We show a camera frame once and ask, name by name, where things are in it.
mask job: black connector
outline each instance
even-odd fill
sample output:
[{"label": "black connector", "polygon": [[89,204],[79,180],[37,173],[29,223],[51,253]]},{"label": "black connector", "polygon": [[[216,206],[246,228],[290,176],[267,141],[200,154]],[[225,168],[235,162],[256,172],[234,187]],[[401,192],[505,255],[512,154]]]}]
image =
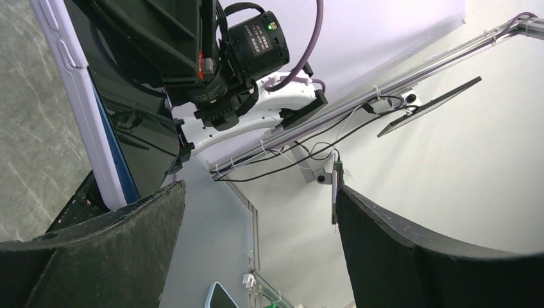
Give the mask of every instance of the black connector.
[{"label": "black connector", "polygon": [[362,104],[362,108],[369,114],[376,114],[376,111],[374,111],[374,108],[369,103]]}]

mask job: gray floor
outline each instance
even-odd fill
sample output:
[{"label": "gray floor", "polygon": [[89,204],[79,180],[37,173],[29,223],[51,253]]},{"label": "gray floor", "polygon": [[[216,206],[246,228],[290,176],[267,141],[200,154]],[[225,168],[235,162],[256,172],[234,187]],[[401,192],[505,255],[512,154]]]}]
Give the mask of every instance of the gray floor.
[{"label": "gray floor", "polygon": [[90,171],[30,4],[0,1],[0,241],[43,234]]}]

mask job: concrete floor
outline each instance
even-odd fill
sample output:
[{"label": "concrete floor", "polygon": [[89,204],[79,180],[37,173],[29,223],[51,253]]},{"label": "concrete floor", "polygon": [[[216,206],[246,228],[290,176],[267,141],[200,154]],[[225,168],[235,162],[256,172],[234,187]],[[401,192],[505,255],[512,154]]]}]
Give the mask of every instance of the concrete floor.
[{"label": "concrete floor", "polygon": [[43,234],[90,164],[28,1],[0,1],[0,241]]}]

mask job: tiled floor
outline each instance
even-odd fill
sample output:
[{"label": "tiled floor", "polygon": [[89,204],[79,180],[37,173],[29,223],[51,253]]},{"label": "tiled floor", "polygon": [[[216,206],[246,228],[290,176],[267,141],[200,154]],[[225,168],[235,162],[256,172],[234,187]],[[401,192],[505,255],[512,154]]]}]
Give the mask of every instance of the tiled floor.
[{"label": "tiled floor", "polygon": [[0,1],[0,241],[43,234],[90,171],[28,1]]}]

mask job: phone on table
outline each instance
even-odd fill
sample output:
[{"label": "phone on table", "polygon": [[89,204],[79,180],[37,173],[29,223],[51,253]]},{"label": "phone on table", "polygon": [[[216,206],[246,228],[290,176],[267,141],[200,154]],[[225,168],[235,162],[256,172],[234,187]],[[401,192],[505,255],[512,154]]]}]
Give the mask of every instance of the phone on table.
[{"label": "phone on table", "polygon": [[210,287],[204,308],[238,308],[238,305],[219,282]]}]

